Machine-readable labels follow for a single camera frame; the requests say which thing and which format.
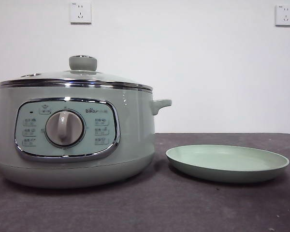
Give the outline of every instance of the green plate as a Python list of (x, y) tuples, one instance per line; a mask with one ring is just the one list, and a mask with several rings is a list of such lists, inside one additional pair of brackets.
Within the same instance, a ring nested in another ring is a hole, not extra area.
[(166, 155), (175, 168), (188, 175), (228, 183), (273, 179), (289, 165), (289, 160), (280, 154), (240, 146), (178, 146)]

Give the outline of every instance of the glass lid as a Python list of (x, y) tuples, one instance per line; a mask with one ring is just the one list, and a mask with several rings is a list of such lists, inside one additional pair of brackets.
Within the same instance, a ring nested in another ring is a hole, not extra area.
[(97, 59), (90, 56), (73, 56), (69, 58), (70, 71), (34, 73), (18, 79), (0, 82), (0, 87), (57, 86), (68, 84), (76, 87), (88, 85), (106, 85), (132, 87), (152, 91), (152, 87), (141, 85), (130, 79), (96, 72)]

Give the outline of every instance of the mint green cooker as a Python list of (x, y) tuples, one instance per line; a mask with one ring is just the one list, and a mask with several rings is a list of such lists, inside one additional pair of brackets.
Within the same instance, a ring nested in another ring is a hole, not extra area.
[(0, 82), (0, 172), (41, 188), (78, 188), (136, 175), (154, 155), (152, 87), (96, 72), (70, 57), (70, 71)]

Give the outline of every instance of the wall socket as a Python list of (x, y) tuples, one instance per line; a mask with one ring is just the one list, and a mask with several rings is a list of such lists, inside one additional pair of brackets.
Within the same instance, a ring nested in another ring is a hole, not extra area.
[(275, 11), (276, 26), (290, 26), (290, 5), (276, 5)]
[(91, 23), (91, 3), (76, 1), (70, 4), (70, 22), (73, 24)]

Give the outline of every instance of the table surface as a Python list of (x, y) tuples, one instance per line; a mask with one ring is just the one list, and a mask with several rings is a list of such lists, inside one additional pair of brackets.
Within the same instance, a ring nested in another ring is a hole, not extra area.
[(0, 232), (290, 232), (290, 165), (258, 184), (205, 181), (177, 171), (165, 156), (191, 144), (248, 146), (290, 160), (290, 134), (156, 134), (152, 163), (117, 183), (55, 190), (0, 175)]

